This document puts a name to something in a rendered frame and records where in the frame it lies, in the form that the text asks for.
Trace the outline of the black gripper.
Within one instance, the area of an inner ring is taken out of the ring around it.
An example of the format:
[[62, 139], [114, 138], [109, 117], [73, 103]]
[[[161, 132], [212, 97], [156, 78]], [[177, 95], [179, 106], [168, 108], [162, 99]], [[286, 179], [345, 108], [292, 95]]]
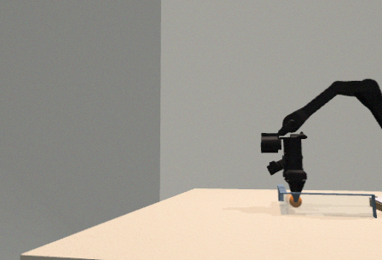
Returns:
[[284, 153], [287, 170], [282, 171], [283, 178], [289, 185], [290, 192], [301, 192], [306, 173], [302, 166], [302, 153]]

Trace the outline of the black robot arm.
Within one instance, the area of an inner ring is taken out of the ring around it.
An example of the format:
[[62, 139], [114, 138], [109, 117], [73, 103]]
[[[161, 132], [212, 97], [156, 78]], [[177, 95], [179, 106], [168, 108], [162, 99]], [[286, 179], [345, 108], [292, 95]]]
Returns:
[[[290, 134], [290, 137], [280, 137], [279, 139], [279, 136], [297, 131], [311, 114], [326, 105], [336, 95], [356, 97], [362, 105], [370, 110], [382, 128], [382, 92], [379, 84], [372, 79], [335, 81], [304, 107], [288, 114], [283, 119], [278, 133], [261, 133], [261, 153], [278, 153], [278, 150], [281, 150], [281, 139], [283, 139], [284, 153], [302, 153], [301, 139], [307, 138], [302, 131], [299, 134]], [[274, 175], [280, 170], [287, 170], [283, 155], [281, 160], [269, 162], [267, 168], [270, 175]]]

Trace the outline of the clear low walls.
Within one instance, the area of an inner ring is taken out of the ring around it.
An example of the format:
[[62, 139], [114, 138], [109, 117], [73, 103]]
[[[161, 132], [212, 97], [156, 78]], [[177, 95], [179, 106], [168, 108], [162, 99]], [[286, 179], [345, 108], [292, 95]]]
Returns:
[[280, 194], [278, 189], [278, 203], [281, 215], [375, 218], [374, 196]]

